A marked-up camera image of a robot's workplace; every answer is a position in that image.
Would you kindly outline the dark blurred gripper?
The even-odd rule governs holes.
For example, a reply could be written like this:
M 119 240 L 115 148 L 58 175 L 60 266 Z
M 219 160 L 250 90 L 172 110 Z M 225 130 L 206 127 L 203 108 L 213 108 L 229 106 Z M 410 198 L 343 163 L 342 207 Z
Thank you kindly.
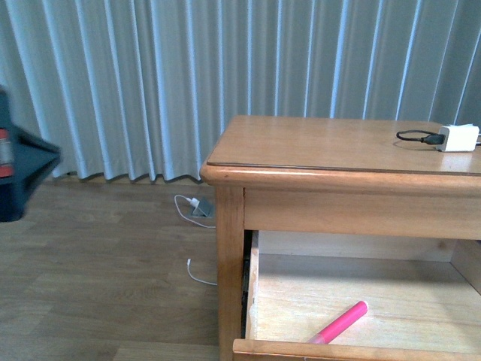
M 8 92 L 1 88 L 1 221 L 20 220 L 41 182 L 61 162 L 54 144 L 14 125 Z

